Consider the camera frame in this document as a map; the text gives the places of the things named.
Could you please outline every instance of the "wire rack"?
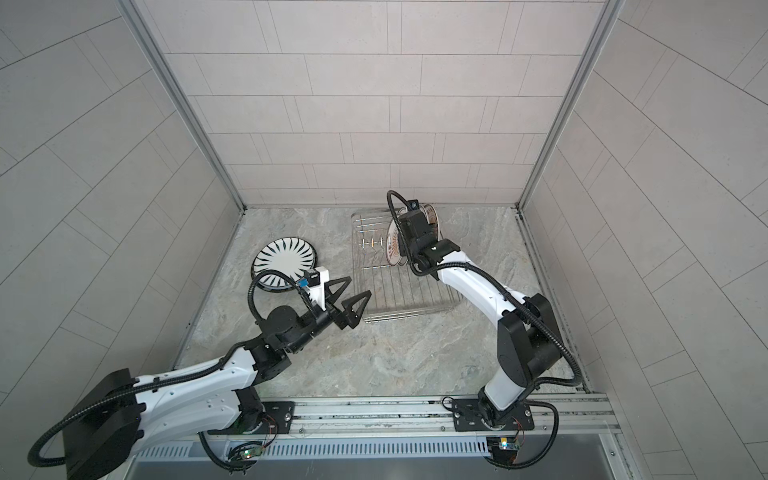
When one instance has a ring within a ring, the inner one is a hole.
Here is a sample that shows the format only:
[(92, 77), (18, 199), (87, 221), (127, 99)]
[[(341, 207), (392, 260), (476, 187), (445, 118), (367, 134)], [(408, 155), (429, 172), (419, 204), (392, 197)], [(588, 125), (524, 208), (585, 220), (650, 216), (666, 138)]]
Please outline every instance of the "wire rack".
[(352, 215), (352, 266), (355, 291), (370, 290), (363, 320), (382, 322), (450, 310), (461, 296), (431, 276), (416, 276), (408, 265), (390, 266), (386, 237), (392, 217), (387, 209)]

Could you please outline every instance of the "plate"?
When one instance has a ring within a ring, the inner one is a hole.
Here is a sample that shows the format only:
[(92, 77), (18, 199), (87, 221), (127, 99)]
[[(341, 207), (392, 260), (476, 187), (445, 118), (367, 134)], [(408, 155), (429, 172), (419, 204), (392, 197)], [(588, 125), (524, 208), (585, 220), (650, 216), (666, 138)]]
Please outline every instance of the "plate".
[[(285, 237), (266, 245), (253, 259), (250, 277), (253, 279), (262, 270), (277, 270), (285, 273), (294, 281), (304, 275), (305, 270), (315, 267), (317, 252), (306, 240)], [(267, 275), (257, 283), (267, 292), (283, 292), (292, 289), (285, 280), (277, 275)]]

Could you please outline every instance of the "patterned plate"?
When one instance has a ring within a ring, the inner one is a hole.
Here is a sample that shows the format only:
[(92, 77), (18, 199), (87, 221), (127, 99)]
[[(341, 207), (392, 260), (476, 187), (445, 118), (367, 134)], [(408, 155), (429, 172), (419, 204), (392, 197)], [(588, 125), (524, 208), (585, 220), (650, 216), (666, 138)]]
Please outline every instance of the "patterned plate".
[[(295, 237), (285, 237), (269, 243), (253, 259), (250, 277), (254, 278), (262, 270), (277, 270), (298, 280), (304, 270), (315, 267), (317, 252), (309, 242)], [(267, 292), (283, 292), (291, 289), (291, 285), (275, 275), (267, 275), (257, 284)]]

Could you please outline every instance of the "metal bracket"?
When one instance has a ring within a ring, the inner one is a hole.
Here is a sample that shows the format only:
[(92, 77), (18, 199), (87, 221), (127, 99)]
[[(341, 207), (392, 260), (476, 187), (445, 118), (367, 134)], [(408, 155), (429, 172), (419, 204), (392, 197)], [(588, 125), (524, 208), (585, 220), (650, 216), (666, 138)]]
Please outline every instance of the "metal bracket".
[[(295, 402), (264, 402), (264, 413), (275, 419), (277, 423), (277, 433), (286, 434), (290, 431), (290, 424), (293, 421), (293, 410), (296, 408)], [(251, 435), (266, 435), (270, 432), (270, 425), (261, 422)]]
[[(480, 416), (480, 408), (476, 398), (453, 399), (452, 408), (453, 426), (457, 432), (496, 432), (498, 430), (518, 429), (517, 423), (514, 421), (498, 429), (488, 427)], [(520, 422), (523, 430), (533, 430), (535, 427), (531, 410), (522, 402), (512, 410), (512, 417)]]

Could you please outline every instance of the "stainless steel rack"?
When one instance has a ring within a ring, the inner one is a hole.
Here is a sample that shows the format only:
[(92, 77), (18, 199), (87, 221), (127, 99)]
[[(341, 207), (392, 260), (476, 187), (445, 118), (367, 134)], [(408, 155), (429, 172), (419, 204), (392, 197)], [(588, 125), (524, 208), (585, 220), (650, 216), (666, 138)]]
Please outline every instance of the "stainless steel rack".
[(387, 209), (352, 215), (352, 266), (355, 292), (371, 290), (363, 320), (381, 322), (450, 310), (461, 296), (431, 276), (414, 275), (407, 264), (389, 265), (386, 237), (392, 217)]

